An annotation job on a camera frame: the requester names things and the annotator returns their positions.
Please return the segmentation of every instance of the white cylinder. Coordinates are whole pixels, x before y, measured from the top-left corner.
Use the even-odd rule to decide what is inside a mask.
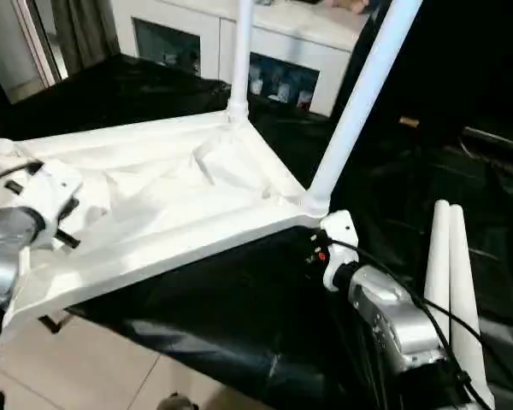
[[[328,209],[331,193],[397,57],[422,0],[393,0],[304,200]]]
[[[480,333],[468,239],[463,211],[458,205],[451,206],[450,237],[451,312],[471,326],[474,331]],[[494,408],[494,396],[486,383],[485,361],[479,341],[458,323],[452,321],[451,346],[460,366],[471,377],[477,393],[489,407]]]
[[[451,310],[449,268],[450,224],[451,205],[444,200],[437,201],[433,212],[424,297],[447,311]],[[432,307],[430,310],[445,334],[446,340],[449,340],[450,320],[448,316]]]
[[[247,118],[247,85],[249,84],[249,57],[251,56],[251,31],[254,0],[238,1],[236,50],[233,58],[232,93],[228,101],[228,114],[234,121]]]

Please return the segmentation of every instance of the black cloth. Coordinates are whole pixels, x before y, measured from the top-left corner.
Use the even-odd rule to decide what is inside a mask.
[[[357,40],[332,112],[336,121],[391,2],[380,1]],[[393,125],[401,115],[419,120],[427,138],[441,143],[465,126],[513,142],[513,1],[422,2],[369,118]]]
[[[227,97],[221,82],[117,57],[0,115],[0,138],[209,112],[225,108]],[[250,104],[255,127],[309,186],[333,124],[260,97]],[[422,290],[433,203],[460,203],[481,329],[513,370],[513,170],[425,137],[402,126],[364,134],[332,210],[349,209],[360,245]],[[364,326],[325,293],[323,266],[305,264],[309,236],[284,231],[71,311],[278,409],[370,408],[374,387],[362,361],[371,353],[354,340]],[[497,408],[513,408],[509,385],[488,358],[486,366]]]

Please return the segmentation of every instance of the wall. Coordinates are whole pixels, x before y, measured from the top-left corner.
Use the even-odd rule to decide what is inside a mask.
[[[7,91],[37,77],[11,0],[0,0],[0,83]]]

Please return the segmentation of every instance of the white plastic frame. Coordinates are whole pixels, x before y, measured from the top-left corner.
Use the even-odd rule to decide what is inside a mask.
[[[421,2],[393,0],[307,191],[247,119],[253,0],[239,1],[226,111],[0,142],[0,169],[55,158],[85,175],[80,206],[62,223],[80,247],[23,253],[6,330],[259,237],[318,226]],[[0,186],[0,206],[8,195]]]

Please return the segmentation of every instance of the black cable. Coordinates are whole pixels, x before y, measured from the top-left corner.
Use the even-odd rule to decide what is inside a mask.
[[[26,169],[29,172],[31,171],[38,171],[38,169],[42,167],[42,162],[39,161],[31,161],[26,164],[18,165],[17,167],[13,167],[10,169],[6,169],[5,171],[2,171],[0,173],[0,179],[7,177],[8,175],[11,175],[12,173],[16,173],[17,171],[20,171],[22,169]]]
[[[380,269],[382,269],[385,273],[389,274],[395,281],[397,281],[401,286],[404,287],[404,289],[409,293],[410,295],[410,298],[412,299],[412,301],[415,303],[415,305],[420,308],[425,314],[426,316],[429,318],[429,320],[431,321],[432,325],[433,325],[433,328],[435,329],[435,331],[437,332],[437,336],[439,337],[439,340],[441,342],[441,345],[443,347],[443,349],[445,350],[446,352],[446,355],[448,356],[449,360],[451,361],[452,365],[454,365],[454,367],[456,368],[456,373],[457,373],[457,378],[458,380],[460,381],[460,383],[467,389],[467,391],[475,398],[475,401],[485,410],[492,410],[486,403],[485,401],[482,399],[482,397],[479,396],[479,394],[475,391],[475,388],[473,387],[473,385],[471,384],[471,379],[469,377],[469,375],[462,369],[462,367],[460,366],[460,363],[458,362],[456,356],[454,355],[454,352],[452,351],[452,347],[451,345],[448,343],[448,341],[446,340],[446,337],[445,337],[445,334],[443,333],[443,331],[441,330],[439,324],[437,323],[437,320],[435,319],[435,317],[432,315],[431,311],[429,310],[428,306],[426,305],[426,303],[423,301],[423,299],[417,295],[414,290],[408,286],[404,280],[399,277],[392,269],[390,269],[386,264],[384,264],[383,262],[380,262],[376,257],[374,257],[373,255],[371,255],[369,252],[367,252],[366,250],[364,249],[360,249],[359,247],[357,246],[354,246],[354,245],[351,245],[349,243],[345,243],[345,242],[342,242],[342,241],[337,241],[337,240],[334,240],[334,239],[331,239],[330,240],[331,243],[336,243],[340,246],[344,246],[345,248],[348,248],[348,249],[351,249],[355,252],[357,252],[358,254],[362,255],[365,259],[369,260],[370,262],[372,262],[376,267],[379,267]]]
[[[333,297],[331,295],[328,295],[328,299],[330,301],[333,300]],[[351,347],[348,343],[348,336],[345,333],[344,326],[342,325],[342,320],[340,319],[340,315],[337,312],[337,308],[334,306],[334,302],[328,303],[329,310],[331,313],[331,317],[333,318],[334,325],[336,326],[337,331],[339,332],[339,338],[340,343],[342,344],[342,348],[344,351],[348,354],[348,360],[351,361]],[[374,393],[374,401],[373,404],[376,404],[376,402],[379,401],[378,394],[376,392],[375,383],[372,375],[372,369],[370,369],[370,372],[367,372],[368,368],[366,366],[356,366],[357,369],[362,368],[361,373],[356,372],[358,378],[362,378],[366,383],[372,384],[372,390]],[[381,410],[379,407],[373,406],[376,410]]]
[[[448,310],[442,308],[441,306],[429,301],[428,299],[424,299],[424,302],[431,306],[432,308],[438,310],[442,314],[445,314],[450,319],[457,322],[461,327],[463,327],[471,336],[479,341],[481,346],[487,351],[487,353],[492,357],[496,365],[499,367],[500,371],[504,374],[505,378],[507,378],[508,382],[511,384],[511,388],[513,389],[513,373],[511,370],[503,363],[503,361],[499,358],[498,354],[494,350],[494,348],[484,340],[484,338],[477,333],[470,325],[465,323],[463,320],[458,318],[454,313],[449,312]]]

